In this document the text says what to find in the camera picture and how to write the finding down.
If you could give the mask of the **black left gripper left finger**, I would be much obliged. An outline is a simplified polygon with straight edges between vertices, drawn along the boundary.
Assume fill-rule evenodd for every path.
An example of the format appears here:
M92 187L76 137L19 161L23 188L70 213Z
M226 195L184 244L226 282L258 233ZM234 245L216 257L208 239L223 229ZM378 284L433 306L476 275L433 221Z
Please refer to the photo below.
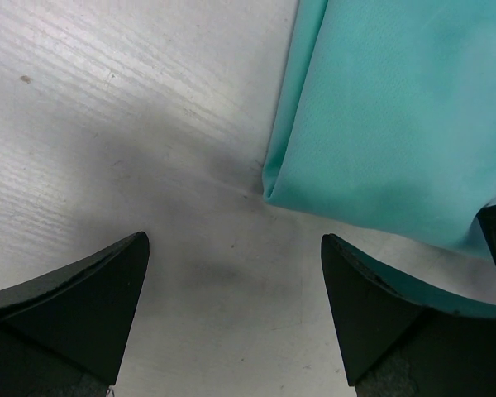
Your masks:
M149 256L137 232L0 290L0 396L111 396Z

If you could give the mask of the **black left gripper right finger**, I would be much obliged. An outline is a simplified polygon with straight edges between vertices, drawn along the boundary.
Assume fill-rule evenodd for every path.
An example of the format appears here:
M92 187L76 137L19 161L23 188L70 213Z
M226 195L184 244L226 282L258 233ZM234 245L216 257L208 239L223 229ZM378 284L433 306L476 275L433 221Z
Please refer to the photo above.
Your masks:
M496 396L496 305L439 289L322 238L348 384L359 396Z

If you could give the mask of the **teal t-shirt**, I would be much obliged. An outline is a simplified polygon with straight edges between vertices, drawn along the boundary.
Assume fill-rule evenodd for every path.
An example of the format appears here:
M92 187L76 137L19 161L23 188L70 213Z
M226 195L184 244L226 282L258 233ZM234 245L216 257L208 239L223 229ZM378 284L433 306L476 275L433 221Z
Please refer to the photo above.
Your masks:
M265 201L488 258L496 1L301 1Z

